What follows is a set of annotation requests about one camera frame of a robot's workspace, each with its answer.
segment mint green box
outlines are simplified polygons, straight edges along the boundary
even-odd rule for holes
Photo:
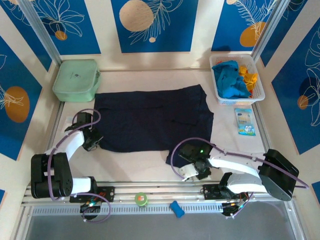
[[[52,90],[62,102],[90,102],[95,98],[100,85],[99,77],[95,60],[65,60]]]

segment navy blue shorts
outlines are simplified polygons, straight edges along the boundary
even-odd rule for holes
[[[98,93],[94,109],[101,113],[95,127],[100,147],[117,153],[170,152],[184,139],[210,141],[214,114],[200,85],[178,90]],[[170,164],[170,155],[166,161]],[[174,166],[188,164],[175,157]]]

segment white wall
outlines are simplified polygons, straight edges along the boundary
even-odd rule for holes
[[[42,86],[17,161],[0,154],[0,189],[6,192],[0,209],[0,240],[7,240],[14,227],[26,186],[30,182],[31,157],[45,150],[55,117],[53,113],[58,109],[58,99],[52,93],[56,67],[51,65],[49,72],[45,70],[1,7],[0,19],[1,37]]]
[[[320,206],[311,187],[312,183],[320,181],[320,145],[299,155],[271,82],[319,19],[319,10],[319,0],[308,0],[266,68],[260,60],[257,63],[266,96],[258,105],[271,147],[289,159],[299,169],[299,178],[310,185],[310,190],[296,188],[294,195],[311,240],[320,239]]]
[[[224,1],[199,0],[190,52],[122,54],[111,1],[85,0],[101,54],[64,55],[62,59],[95,59],[101,71],[209,68],[209,56]]]

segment metal pole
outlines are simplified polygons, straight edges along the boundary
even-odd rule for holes
[[[277,3],[274,6],[274,9],[268,21],[266,22],[265,27],[263,28],[262,33],[251,53],[251,56],[255,63],[260,58],[261,53],[265,49],[268,41],[270,40],[271,35],[273,34],[276,26],[278,25],[280,19],[282,18],[282,15],[284,14],[291,0],[275,0],[275,1],[277,1]]]
[[[41,19],[39,18],[36,10],[33,7],[33,4],[29,0],[17,0],[18,5],[23,12],[25,18],[28,20],[29,24],[31,25],[33,31],[39,38],[40,42],[42,43],[43,47],[49,54],[50,58],[57,64],[58,66],[61,65],[62,60],[60,58],[60,54],[52,41],[49,33],[47,32],[44,24],[42,23]]]

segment garment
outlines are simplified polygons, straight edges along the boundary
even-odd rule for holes
[[[212,67],[218,94],[225,99],[248,98],[244,77],[239,75],[238,63],[226,61]]]
[[[252,94],[258,81],[258,73],[249,73],[247,67],[239,66],[239,75],[244,77],[243,81],[246,85],[246,89]]]
[[[187,138],[209,141],[214,114],[207,106],[206,96],[200,85],[96,94],[94,109],[100,112],[101,121],[95,127],[103,135],[100,147],[118,153],[172,151]],[[177,167],[188,164],[180,157],[175,159]]]

